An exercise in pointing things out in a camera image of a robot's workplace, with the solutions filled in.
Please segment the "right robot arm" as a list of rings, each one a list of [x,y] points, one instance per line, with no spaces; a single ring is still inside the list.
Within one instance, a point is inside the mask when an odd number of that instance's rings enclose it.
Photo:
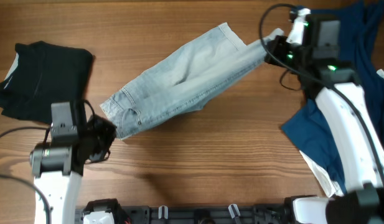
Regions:
[[[346,194],[289,197],[291,223],[384,223],[384,149],[350,62],[338,58],[340,21],[290,6],[293,28],[264,46],[266,61],[298,76],[330,127]]]

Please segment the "light blue denim shorts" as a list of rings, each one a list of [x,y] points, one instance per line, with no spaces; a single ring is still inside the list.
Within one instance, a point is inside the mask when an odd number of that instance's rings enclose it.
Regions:
[[[262,45],[283,34],[277,28],[246,45],[224,22],[143,71],[100,108],[116,125],[120,140],[179,114],[201,110],[260,66],[266,57]]]

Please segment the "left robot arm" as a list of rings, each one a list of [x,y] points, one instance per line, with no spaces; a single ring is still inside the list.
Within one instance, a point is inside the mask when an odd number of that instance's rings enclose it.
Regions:
[[[35,223],[73,223],[85,164],[110,156],[116,126],[92,114],[87,100],[51,106],[50,141],[38,143],[30,153],[35,196]]]

